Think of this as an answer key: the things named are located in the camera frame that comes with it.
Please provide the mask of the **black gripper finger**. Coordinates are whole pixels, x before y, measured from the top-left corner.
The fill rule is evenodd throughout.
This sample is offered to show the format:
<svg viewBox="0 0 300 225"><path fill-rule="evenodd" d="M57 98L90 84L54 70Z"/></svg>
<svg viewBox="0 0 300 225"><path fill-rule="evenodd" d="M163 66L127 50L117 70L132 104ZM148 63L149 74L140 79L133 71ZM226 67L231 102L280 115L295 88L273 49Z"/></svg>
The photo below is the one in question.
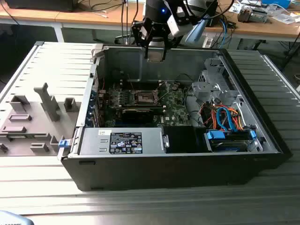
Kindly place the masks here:
<svg viewBox="0 0 300 225"><path fill-rule="evenodd" d="M131 28L136 45L145 48L144 58L147 59L149 44L153 38L152 20L134 21Z"/></svg>
<svg viewBox="0 0 300 225"><path fill-rule="evenodd" d="M164 51L163 51L162 60L165 60L167 50L172 49L172 48L176 48L182 40L182 36L173 37L173 38L169 39L170 34L171 34L170 30L163 30L162 40L163 40L163 49L164 49Z"/></svg>

